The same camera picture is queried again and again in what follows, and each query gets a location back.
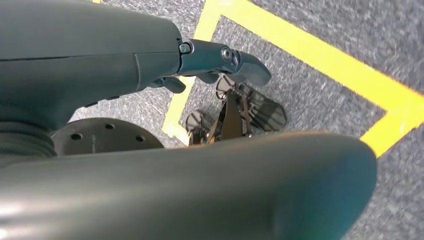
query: dark gray plastic cover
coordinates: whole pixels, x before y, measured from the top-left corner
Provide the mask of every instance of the dark gray plastic cover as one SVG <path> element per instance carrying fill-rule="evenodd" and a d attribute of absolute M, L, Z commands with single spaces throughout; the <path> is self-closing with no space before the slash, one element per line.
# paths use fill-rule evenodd
<path fill-rule="evenodd" d="M 82 0 L 1 0 L 0 61 L 176 53 L 169 20 Z"/>

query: gray carpet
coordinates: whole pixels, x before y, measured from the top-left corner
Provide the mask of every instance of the gray carpet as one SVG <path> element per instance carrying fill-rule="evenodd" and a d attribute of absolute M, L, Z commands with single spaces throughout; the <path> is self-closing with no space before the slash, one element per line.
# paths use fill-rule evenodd
<path fill-rule="evenodd" d="M 296 26 L 424 94 L 424 1 L 253 0 Z M 104 3 L 172 20 L 192 37 L 199 0 L 106 0 Z M 273 78 L 259 90 L 288 114 L 284 132 L 324 130 L 361 136 L 384 111 L 257 35 L 222 17 L 213 40 L 259 57 Z M 215 86 L 197 81 L 181 120 L 202 109 L 218 114 Z M 73 119 L 113 117 L 138 124 L 167 147 L 181 146 L 161 132 L 172 95 L 146 89 L 77 111 Z M 424 240 L 424 126 L 378 160 L 378 184 L 347 240 Z"/>

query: bolt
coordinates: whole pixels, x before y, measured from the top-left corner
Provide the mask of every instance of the bolt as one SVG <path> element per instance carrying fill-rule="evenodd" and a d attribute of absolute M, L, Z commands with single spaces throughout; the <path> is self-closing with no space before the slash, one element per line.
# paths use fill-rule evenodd
<path fill-rule="evenodd" d="M 190 44 L 183 43 L 179 46 L 179 52 L 182 54 L 188 54 L 192 51 L 192 48 L 190 47 Z"/>
<path fill-rule="evenodd" d="M 223 47 L 221 49 L 221 57 L 225 62 L 228 62 L 231 60 L 231 51 L 228 47 Z"/>

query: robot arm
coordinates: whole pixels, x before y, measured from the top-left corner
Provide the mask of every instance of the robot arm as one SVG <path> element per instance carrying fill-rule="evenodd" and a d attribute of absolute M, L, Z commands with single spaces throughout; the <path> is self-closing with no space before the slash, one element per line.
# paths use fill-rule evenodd
<path fill-rule="evenodd" d="M 213 83 L 226 73 L 244 82 L 255 72 L 259 86 L 271 78 L 252 55 L 183 40 L 166 19 L 91 2 L 3 0 L 0 32 L 0 121 L 48 131 L 100 100 L 146 87 L 181 93 L 175 76 Z"/>

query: yellow tape line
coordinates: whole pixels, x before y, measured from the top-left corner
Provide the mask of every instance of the yellow tape line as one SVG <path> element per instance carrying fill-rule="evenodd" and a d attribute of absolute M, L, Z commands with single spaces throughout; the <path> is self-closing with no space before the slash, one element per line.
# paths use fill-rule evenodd
<path fill-rule="evenodd" d="M 377 156 L 424 122 L 421 94 L 253 3 L 221 2 L 225 17 L 389 111 L 361 138 Z"/>
<path fill-rule="evenodd" d="M 219 6 L 215 1 L 207 1 L 204 4 L 203 12 L 200 15 L 196 31 L 194 32 L 195 39 L 203 41 L 210 41 L 212 39 L 221 17 Z M 179 121 L 196 78 L 180 77 L 179 79 L 185 84 L 185 90 L 180 94 L 173 95 L 165 116 L 162 131 L 168 134 L 168 136 L 176 137 L 185 145 L 188 145 L 189 137 L 186 130 L 179 124 Z"/>
<path fill-rule="evenodd" d="M 246 0 L 224 1 L 221 14 L 385 110 L 424 104 L 417 92 Z"/>
<path fill-rule="evenodd" d="M 377 157 L 380 157 L 423 122 L 424 115 L 422 111 L 421 119 L 418 117 L 409 118 L 408 114 L 411 114 L 411 112 L 405 114 L 388 112 L 361 137 L 361 140 L 373 149 Z"/>

